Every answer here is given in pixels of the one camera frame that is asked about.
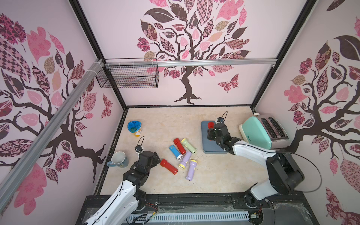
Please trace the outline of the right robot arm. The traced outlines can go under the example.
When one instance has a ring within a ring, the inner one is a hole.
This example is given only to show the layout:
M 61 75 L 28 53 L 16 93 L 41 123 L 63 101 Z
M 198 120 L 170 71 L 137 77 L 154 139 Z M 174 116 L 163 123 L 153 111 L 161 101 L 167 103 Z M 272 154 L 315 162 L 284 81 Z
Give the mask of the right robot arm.
M 305 179 L 291 153 L 267 150 L 232 137 L 223 118 L 208 123 L 207 139 L 215 141 L 224 152 L 252 160 L 267 170 L 269 178 L 245 192 L 244 202 L 248 208 L 256 208 L 261 200 L 270 196 L 290 194 Z

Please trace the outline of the purple flashlight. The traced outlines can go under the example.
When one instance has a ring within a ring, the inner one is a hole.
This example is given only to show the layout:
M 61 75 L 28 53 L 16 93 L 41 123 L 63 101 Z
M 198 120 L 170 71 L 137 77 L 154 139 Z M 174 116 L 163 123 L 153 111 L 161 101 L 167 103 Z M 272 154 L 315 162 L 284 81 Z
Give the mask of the purple flashlight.
M 186 154 L 183 156 L 182 161 L 178 164 L 178 167 L 182 170 L 184 170 L 187 166 L 188 161 L 190 160 L 192 156 L 192 153 L 190 151 L 187 151 Z
M 187 173 L 187 176 L 186 176 L 186 180 L 188 180 L 188 181 L 192 181 L 192 180 L 193 180 L 196 166 L 197 166 L 197 161 L 196 161 L 196 160 L 193 160 L 193 159 L 190 160 L 189 168 L 188 168 L 188 173 Z

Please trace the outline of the blue-grey storage tray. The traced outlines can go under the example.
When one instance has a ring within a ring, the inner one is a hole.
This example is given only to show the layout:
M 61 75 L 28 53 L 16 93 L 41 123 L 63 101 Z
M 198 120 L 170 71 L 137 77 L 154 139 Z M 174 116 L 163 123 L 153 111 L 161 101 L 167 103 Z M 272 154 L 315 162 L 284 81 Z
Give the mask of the blue-grey storage tray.
M 223 149 L 221 149 L 215 141 L 211 141 L 207 138 L 209 122 L 211 122 L 211 121 L 202 121 L 201 122 L 203 152 L 205 154 L 226 154 L 226 152 Z

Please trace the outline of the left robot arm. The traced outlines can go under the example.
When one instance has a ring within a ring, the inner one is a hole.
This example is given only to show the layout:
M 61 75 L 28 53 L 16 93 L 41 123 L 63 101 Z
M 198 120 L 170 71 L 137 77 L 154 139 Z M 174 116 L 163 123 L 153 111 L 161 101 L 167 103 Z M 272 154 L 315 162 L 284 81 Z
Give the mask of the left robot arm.
M 122 183 L 109 199 L 89 217 L 85 225 L 121 225 L 131 213 L 145 207 L 144 185 L 153 167 L 160 163 L 156 152 L 144 151 L 139 159 L 124 173 Z

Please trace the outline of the blue flashlight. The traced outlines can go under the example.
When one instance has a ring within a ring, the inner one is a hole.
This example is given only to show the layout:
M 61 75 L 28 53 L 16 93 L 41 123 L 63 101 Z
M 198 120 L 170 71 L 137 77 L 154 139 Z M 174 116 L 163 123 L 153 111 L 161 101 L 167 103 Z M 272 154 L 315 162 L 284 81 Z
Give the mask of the blue flashlight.
M 183 155 L 176 149 L 174 145 L 169 147 L 169 150 L 174 154 L 175 158 L 180 161 L 183 159 Z

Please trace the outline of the red flashlight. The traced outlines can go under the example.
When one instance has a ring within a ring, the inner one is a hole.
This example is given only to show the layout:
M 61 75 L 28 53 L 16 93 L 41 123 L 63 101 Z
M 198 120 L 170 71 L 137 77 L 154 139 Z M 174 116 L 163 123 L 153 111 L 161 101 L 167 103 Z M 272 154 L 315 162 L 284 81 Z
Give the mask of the red flashlight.
M 187 151 L 185 150 L 184 146 L 182 145 L 180 139 L 179 139 L 179 138 L 175 138 L 173 142 L 174 142 L 174 144 L 176 145 L 176 147 L 178 148 L 179 152 L 180 152 L 182 155 L 185 155 Z
M 214 129 L 215 123 L 214 122 L 209 122 L 208 123 L 208 129 Z
M 173 165 L 171 165 L 167 160 L 162 159 L 160 162 L 160 165 L 170 171 L 173 175 L 176 175 L 178 173 L 178 169 L 175 168 Z

